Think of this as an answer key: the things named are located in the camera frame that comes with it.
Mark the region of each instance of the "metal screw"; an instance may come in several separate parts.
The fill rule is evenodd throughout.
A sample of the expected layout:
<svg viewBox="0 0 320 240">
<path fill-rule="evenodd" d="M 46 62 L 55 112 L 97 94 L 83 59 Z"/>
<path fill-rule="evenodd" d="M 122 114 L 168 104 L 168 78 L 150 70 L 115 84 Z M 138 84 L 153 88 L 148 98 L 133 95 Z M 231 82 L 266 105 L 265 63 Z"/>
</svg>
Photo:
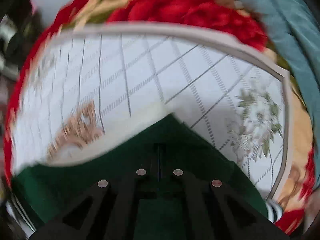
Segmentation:
<svg viewBox="0 0 320 240">
<path fill-rule="evenodd" d="M 147 172 L 146 172 L 145 169 L 139 169 L 139 170 L 136 171 L 136 173 L 137 173 L 137 175 L 139 175 L 139 176 L 143 176 L 143 175 L 145 175 Z"/>
<path fill-rule="evenodd" d="M 176 175 L 176 176 L 181 176 L 183 174 L 183 170 L 180 170 L 180 169 L 175 169 L 173 171 L 173 174 Z"/>
<path fill-rule="evenodd" d="M 99 187 L 106 187 L 106 186 L 108 186 L 108 181 L 105 180 L 105 179 L 102 179 L 102 180 L 100 180 L 100 181 L 98 182 L 98 186 L 99 186 Z"/>
<path fill-rule="evenodd" d="M 211 181 L 211 185 L 214 187 L 221 187 L 222 182 L 218 179 L 214 179 L 213 181 Z"/>
</svg>

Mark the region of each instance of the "green fabric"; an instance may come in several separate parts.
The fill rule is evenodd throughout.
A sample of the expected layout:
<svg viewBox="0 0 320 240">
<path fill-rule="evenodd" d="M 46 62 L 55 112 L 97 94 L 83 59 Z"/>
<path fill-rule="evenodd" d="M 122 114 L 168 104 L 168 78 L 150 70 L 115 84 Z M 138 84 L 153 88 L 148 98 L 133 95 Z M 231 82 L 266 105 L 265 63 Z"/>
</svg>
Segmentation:
<svg viewBox="0 0 320 240">
<path fill-rule="evenodd" d="M 160 157 L 155 143 L 165 147 Z M 202 180 L 220 179 L 228 183 L 267 217 L 264 200 L 236 164 L 228 161 L 209 143 L 177 122 L 172 115 L 87 163 L 59 168 L 43 165 L 28 167 L 12 179 L 12 188 L 31 220 L 39 226 L 59 214 L 68 202 L 98 180 L 108 179 L 112 185 L 113 181 L 119 181 L 124 174 L 142 167 L 150 175 L 147 187 L 157 191 L 159 199 L 152 200 L 153 202 L 140 201 L 135 239 L 147 239 L 146 236 L 151 238 L 151 235 L 153 239 L 168 240 L 185 237 L 181 235 L 184 234 L 181 206 L 174 199 L 162 198 L 166 192 L 177 187 L 170 180 L 173 169 L 177 168 L 190 171 Z"/>
</svg>

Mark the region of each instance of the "red flower pattern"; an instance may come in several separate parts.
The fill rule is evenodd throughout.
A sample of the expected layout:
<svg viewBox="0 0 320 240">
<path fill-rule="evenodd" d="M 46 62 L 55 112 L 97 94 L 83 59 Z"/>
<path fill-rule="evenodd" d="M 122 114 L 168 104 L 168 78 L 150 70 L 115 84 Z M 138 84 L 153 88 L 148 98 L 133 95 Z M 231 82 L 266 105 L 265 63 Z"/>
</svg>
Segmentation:
<svg viewBox="0 0 320 240">
<path fill-rule="evenodd" d="M 251 17 L 223 7 L 213 0 L 132 0 L 116 9 L 107 23 L 115 21 L 156 21 L 180 23 L 219 30 L 260 51 L 267 36 Z"/>
</svg>

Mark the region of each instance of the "teal fabric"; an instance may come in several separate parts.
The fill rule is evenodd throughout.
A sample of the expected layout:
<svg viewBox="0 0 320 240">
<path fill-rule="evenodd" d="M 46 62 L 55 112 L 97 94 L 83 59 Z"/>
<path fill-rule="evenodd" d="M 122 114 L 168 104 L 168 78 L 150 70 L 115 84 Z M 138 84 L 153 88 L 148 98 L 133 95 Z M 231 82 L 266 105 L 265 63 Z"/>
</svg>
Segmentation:
<svg viewBox="0 0 320 240">
<path fill-rule="evenodd" d="M 319 142 L 320 32 L 310 10 L 303 0 L 240 1 L 247 8 L 261 14 L 261 20 L 266 27 L 269 38 L 275 44 L 277 51 L 290 65 L 311 117 L 315 143 Z M 320 184 L 319 145 L 320 143 L 315 145 L 314 155 L 315 187 Z"/>
</svg>

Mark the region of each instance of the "black bracket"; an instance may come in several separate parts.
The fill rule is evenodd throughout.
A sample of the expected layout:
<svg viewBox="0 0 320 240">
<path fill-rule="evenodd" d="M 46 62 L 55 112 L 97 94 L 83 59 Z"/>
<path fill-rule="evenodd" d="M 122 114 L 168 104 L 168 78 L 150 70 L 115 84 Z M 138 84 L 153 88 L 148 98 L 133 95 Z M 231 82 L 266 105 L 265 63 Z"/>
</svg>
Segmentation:
<svg viewBox="0 0 320 240">
<path fill-rule="evenodd" d="M 114 188 L 108 180 L 100 180 L 30 240 L 132 239 L 139 199 L 150 198 L 150 192 L 140 187 L 147 179 L 146 170 L 139 169 L 124 176 Z M 172 180 L 181 185 L 178 195 L 188 216 L 188 239 L 289 239 L 226 183 L 218 179 L 202 181 L 179 169 L 173 171 Z"/>
</svg>

